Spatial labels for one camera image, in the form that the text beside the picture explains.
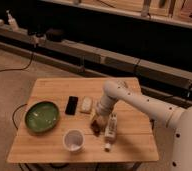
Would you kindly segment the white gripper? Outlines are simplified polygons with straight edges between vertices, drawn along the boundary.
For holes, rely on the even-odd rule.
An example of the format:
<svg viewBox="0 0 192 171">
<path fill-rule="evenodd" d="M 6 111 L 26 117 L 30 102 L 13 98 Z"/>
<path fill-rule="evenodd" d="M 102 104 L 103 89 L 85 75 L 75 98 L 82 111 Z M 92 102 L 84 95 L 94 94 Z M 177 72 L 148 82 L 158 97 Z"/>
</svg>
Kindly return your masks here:
<svg viewBox="0 0 192 171">
<path fill-rule="evenodd" d="M 101 121 L 101 116 L 105 116 L 104 117 L 104 124 L 107 125 L 108 124 L 108 119 L 109 116 L 113 109 L 114 109 L 114 105 L 118 102 L 117 99 L 114 99 L 106 94 L 103 94 L 101 99 L 97 102 L 96 107 L 95 107 L 95 111 L 96 114 L 94 117 L 94 121 L 100 122 Z"/>
</svg>

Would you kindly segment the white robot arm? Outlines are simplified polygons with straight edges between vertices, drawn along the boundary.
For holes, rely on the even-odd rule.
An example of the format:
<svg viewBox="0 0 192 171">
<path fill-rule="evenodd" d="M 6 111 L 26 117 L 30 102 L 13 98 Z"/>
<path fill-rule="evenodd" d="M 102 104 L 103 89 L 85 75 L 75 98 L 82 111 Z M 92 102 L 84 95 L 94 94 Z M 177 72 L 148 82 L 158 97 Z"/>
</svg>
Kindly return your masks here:
<svg viewBox="0 0 192 171">
<path fill-rule="evenodd" d="M 118 101 L 123 101 L 150 118 L 175 130 L 171 171 L 192 171 L 192 106 L 182 108 L 146 95 L 135 93 L 124 81 L 107 80 L 96 113 L 108 116 Z"/>
</svg>

